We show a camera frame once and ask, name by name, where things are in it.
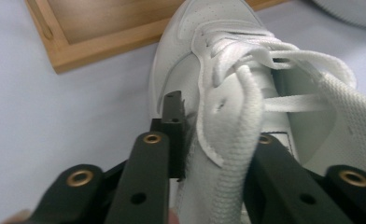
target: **shoelace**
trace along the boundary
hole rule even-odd
[[[207,37],[206,45],[211,48],[211,58],[217,57],[213,73],[214,87],[219,86],[231,74],[229,71],[232,68],[238,69],[251,61],[256,61],[275,70],[290,69],[300,63],[320,65],[324,71],[310,74],[332,75],[346,85],[356,87],[356,80],[352,71],[340,59],[319,52],[300,50],[294,45],[276,39],[271,33],[235,34],[221,31],[204,31],[204,35]],[[275,59],[287,61],[278,63]],[[268,98],[264,99],[264,104],[266,111],[273,112],[304,112],[327,108],[325,100],[315,94]]]

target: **white surface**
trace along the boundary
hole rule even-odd
[[[342,58],[366,94],[366,30],[292,1],[259,12],[285,42]],[[64,169],[104,171],[148,130],[156,45],[55,75],[23,0],[0,1],[0,221],[35,208]]]

